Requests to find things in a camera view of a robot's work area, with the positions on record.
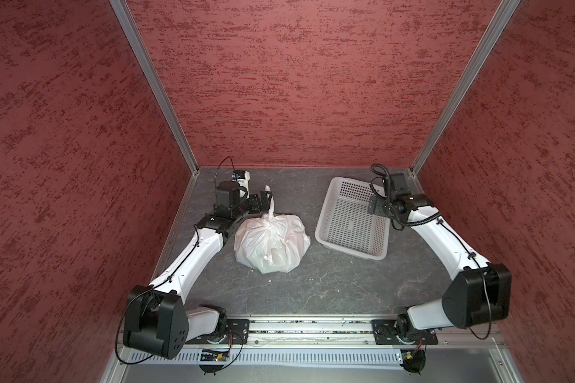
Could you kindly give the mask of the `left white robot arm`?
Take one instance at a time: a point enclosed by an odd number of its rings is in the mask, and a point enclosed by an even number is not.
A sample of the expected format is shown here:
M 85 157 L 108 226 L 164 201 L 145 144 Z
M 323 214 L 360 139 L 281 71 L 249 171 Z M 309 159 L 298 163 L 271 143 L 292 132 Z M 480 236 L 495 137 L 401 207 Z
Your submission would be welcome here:
M 246 215 L 268 212 L 271 205 L 272 192 L 267 187 L 234 207 L 235 218 L 225 218 L 218 212 L 206 215 L 174 262 L 150 285 L 136 285 L 129 292 L 115 342 L 150 357 L 173 359 L 195 338 L 225 340 L 228 337 L 225 309 L 207 305 L 188 311 L 185 308 L 188 294 L 238 223 Z

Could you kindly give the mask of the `white perforated plastic basket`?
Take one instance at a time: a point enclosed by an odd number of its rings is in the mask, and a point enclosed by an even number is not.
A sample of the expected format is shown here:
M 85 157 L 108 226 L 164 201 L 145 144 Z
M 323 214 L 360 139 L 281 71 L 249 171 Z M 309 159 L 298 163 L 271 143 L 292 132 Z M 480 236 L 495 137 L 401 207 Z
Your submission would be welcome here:
M 385 259 L 391 220 L 369 212 L 373 196 L 367 182 L 333 178 L 316 226 L 316 240 L 328 249 L 357 258 Z

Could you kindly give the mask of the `white plastic bag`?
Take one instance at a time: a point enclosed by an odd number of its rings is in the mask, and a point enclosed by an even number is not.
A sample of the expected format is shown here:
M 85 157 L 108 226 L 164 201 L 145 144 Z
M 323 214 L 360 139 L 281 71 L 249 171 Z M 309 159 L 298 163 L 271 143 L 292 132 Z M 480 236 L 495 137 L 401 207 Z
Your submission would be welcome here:
M 245 220 L 236 231 L 236 261 L 262 274 L 289 273 L 300 266 L 311 239 L 296 215 L 275 212 L 274 198 L 262 216 Z

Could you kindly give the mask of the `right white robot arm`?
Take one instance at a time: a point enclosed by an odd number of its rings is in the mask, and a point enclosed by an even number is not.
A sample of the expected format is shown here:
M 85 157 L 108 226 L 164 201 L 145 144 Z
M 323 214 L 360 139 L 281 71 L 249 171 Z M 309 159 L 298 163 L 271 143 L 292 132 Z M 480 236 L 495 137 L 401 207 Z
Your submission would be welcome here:
M 398 315 L 397 338 L 412 344 L 430 330 L 471 327 L 506 319 L 510 311 L 512 274 L 474 250 L 447 223 L 424 195 L 369 199 L 368 212 L 391 220 L 394 228 L 420 235 L 445 266 L 451 284 L 441 298 L 411 306 Z

